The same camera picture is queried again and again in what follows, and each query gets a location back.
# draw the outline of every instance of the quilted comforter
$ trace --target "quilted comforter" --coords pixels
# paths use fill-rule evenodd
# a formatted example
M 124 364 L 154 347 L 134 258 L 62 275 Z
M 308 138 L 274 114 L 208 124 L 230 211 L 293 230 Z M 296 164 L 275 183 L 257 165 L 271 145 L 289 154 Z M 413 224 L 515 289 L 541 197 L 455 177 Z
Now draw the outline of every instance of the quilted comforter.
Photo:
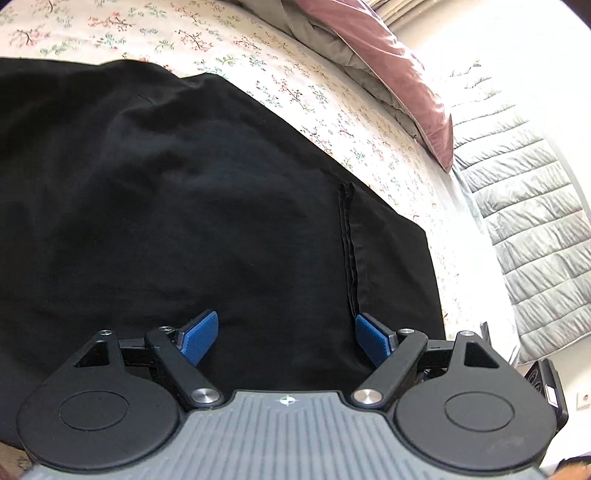
M 587 202 L 559 150 L 476 64 L 447 81 L 455 162 L 501 264 L 519 362 L 591 333 Z

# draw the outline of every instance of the white wall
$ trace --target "white wall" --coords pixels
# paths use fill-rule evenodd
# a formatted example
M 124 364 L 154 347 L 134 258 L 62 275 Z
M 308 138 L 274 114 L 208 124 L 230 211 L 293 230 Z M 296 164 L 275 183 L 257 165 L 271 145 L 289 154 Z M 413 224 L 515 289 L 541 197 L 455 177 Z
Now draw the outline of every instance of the white wall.
M 591 31 L 560 0 L 441 0 L 395 32 L 428 69 L 480 60 L 550 134 L 591 202 Z M 591 451 L 591 338 L 552 356 L 570 420 L 543 465 Z

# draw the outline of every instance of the white bedsheet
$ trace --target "white bedsheet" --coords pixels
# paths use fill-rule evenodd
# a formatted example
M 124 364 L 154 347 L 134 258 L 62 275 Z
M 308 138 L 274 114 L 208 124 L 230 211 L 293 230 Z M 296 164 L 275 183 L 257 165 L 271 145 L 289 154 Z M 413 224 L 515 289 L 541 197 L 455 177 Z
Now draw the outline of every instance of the white bedsheet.
M 423 227 L 449 339 L 463 329 L 480 332 L 487 321 L 497 351 L 507 359 L 515 353 L 499 265 L 457 181 L 374 98 L 292 38 L 215 0 L 13 0 L 0 12 L 0 55 L 135 59 L 180 77 L 223 76 Z

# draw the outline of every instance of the black fabric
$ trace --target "black fabric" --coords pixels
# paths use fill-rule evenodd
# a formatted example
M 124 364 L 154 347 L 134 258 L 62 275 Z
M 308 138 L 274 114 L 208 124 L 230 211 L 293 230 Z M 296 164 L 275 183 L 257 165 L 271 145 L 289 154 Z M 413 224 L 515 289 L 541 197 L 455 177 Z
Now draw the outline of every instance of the black fabric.
M 424 231 L 398 215 L 394 220 L 389 206 L 352 183 L 339 199 L 353 315 L 368 312 L 385 325 L 431 332 L 441 304 Z
M 356 179 L 286 122 L 221 77 L 133 61 L 2 59 L 0 91 L 1 441 L 97 330 L 139 337 L 207 308 L 220 333 L 200 369 L 227 394 L 349 393 L 371 372 L 339 209 Z M 348 215 L 359 307 L 443 338 L 424 232 L 359 184 Z

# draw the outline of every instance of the pillow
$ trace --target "pillow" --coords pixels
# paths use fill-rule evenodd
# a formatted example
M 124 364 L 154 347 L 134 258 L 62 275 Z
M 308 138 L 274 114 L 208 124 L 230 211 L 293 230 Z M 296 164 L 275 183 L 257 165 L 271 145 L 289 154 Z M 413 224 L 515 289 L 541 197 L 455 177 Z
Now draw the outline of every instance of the pillow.
M 362 0 L 295 0 L 330 27 L 368 65 L 417 124 L 429 151 L 449 173 L 452 117 L 429 85 L 423 64 Z

